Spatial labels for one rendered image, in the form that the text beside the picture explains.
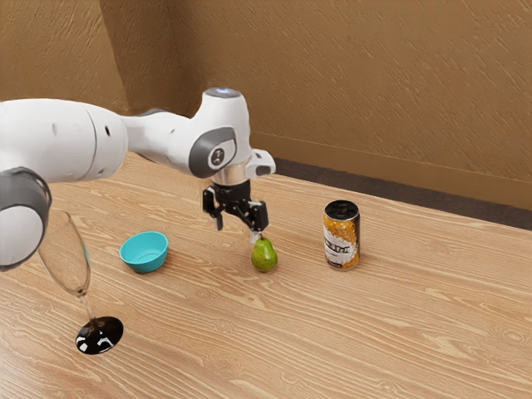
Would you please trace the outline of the clear champagne glass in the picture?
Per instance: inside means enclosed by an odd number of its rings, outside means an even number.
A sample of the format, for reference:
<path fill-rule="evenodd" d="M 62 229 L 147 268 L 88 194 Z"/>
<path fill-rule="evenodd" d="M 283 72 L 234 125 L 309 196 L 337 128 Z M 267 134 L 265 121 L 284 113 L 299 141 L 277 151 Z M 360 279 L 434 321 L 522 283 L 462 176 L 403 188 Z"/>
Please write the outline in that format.
<path fill-rule="evenodd" d="M 43 266 L 52 279 L 67 293 L 77 298 L 88 322 L 76 335 L 76 347 L 87 355 L 102 354 L 121 340 L 124 326 L 120 319 L 97 317 L 88 297 L 91 265 L 86 246 L 69 213 L 49 213 L 46 233 L 37 250 Z"/>

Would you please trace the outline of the teal bowl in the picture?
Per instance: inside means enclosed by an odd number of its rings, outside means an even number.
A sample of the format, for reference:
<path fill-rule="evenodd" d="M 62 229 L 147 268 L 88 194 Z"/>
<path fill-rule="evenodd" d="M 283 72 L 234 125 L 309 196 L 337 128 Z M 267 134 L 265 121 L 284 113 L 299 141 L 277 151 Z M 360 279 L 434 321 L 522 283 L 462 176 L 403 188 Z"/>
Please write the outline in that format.
<path fill-rule="evenodd" d="M 160 268 L 167 257 L 169 241 L 161 232 L 145 231 L 129 237 L 120 247 L 121 260 L 137 273 Z"/>

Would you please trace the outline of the orange printed can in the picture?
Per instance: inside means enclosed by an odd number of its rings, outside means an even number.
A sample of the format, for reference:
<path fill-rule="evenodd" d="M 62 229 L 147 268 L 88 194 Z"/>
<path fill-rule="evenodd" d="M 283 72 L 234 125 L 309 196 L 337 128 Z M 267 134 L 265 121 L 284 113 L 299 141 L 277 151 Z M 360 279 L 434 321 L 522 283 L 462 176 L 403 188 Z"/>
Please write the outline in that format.
<path fill-rule="evenodd" d="M 358 266 L 360 250 L 359 208 L 346 199 L 330 202 L 323 212 L 324 253 L 327 263 L 347 271 Z"/>

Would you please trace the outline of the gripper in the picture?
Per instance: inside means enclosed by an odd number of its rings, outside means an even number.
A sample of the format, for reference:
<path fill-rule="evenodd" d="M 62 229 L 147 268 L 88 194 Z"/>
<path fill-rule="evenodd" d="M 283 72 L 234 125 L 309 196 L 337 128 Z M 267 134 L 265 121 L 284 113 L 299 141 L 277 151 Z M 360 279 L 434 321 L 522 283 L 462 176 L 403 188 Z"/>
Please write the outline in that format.
<path fill-rule="evenodd" d="M 268 227 L 268 211 L 264 201 L 253 201 L 250 195 L 250 180 L 238 185 L 213 183 L 203 190 L 203 211 L 214 221 L 217 231 L 224 227 L 222 213 L 239 218 L 250 230 L 250 243 L 255 244 L 258 231 Z"/>

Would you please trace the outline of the green pear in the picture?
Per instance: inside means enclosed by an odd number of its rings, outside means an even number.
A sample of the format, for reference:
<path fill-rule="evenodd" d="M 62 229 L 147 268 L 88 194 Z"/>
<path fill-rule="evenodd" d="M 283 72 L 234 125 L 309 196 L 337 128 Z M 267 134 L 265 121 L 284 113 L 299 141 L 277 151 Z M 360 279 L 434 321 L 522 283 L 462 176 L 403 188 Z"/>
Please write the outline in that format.
<path fill-rule="evenodd" d="M 262 234 L 255 241 L 251 262 L 254 268 L 260 272 L 268 272 L 274 269 L 278 263 L 278 255 L 271 241 Z"/>

